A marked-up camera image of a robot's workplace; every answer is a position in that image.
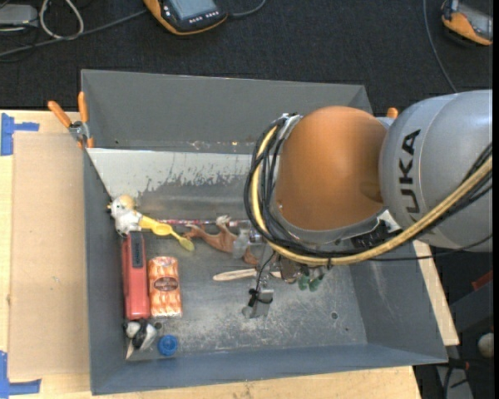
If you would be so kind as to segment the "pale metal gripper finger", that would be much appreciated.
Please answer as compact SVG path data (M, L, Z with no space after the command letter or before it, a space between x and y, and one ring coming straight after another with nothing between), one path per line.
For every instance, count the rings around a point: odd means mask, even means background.
M269 307L274 300L274 290L271 288L249 290L249 301L242 309L245 318L259 318L268 315Z
M253 228L241 228L233 245L233 257L242 261L260 261L264 253L264 239Z

